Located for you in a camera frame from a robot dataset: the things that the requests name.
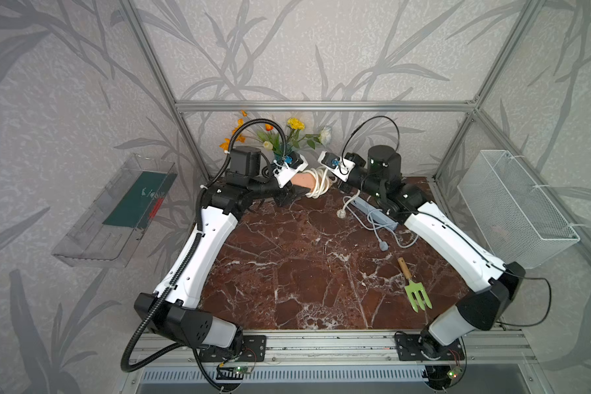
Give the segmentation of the pink power strip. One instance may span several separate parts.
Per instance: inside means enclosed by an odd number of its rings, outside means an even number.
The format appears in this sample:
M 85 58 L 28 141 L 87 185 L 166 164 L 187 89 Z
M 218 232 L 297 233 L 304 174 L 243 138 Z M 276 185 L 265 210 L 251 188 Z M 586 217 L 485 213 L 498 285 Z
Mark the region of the pink power strip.
M 316 178 L 308 172 L 299 172 L 292 177 L 291 183 L 312 191 L 316 186 Z

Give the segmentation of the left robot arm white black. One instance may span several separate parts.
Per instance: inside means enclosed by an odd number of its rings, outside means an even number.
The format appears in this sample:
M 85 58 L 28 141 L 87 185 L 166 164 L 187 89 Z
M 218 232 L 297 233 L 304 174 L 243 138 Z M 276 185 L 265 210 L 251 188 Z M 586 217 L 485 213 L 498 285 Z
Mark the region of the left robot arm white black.
M 200 189 L 195 226 L 174 266 L 154 291 L 136 298 L 134 307 L 142 321 L 129 350 L 151 331 L 178 346 L 241 352 L 241 329 L 200 310 L 205 282 L 225 241 L 254 202 L 272 199 L 284 206 L 305 194 L 305 188 L 293 185 L 292 178 L 304 172 L 308 163 L 300 154 L 290 153 L 271 165 L 269 177 L 263 177 L 259 149 L 233 148 L 228 157 L 222 175 Z

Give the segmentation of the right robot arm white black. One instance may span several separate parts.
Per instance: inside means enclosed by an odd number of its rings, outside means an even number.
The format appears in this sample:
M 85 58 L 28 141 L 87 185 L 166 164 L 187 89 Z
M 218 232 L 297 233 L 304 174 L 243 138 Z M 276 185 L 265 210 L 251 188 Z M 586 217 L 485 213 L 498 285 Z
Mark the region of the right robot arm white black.
M 506 264 L 461 231 L 420 187 L 403 180 L 402 158 L 376 145 L 324 164 L 346 185 L 374 198 L 383 213 L 426 241 L 462 277 L 469 293 L 438 315 L 422 333 L 425 347 L 448 346 L 475 330 L 488 331 L 513 302 L 525 276 L 520 264 Z

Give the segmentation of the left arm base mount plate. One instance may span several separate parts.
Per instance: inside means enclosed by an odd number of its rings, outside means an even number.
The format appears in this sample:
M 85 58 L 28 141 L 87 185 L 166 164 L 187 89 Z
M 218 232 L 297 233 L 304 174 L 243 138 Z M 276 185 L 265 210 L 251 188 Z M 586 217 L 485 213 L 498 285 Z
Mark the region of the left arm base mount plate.
M 239 335 L 228 348 L 209 346 L 199 350 L 202 362 L 244 361 L 262 362 L 267 350 L 267 337 L 264 335 Z

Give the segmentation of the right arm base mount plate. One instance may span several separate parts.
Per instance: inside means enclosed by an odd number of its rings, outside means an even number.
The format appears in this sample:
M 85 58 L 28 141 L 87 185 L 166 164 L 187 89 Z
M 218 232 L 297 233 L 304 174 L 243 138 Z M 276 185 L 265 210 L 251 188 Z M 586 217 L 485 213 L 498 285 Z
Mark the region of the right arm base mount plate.
M 399 361 L 438 361 L 460 363 L 466 360 L 461 340 L 442 345 L 429 333 L 394 333 L 394 344 Z

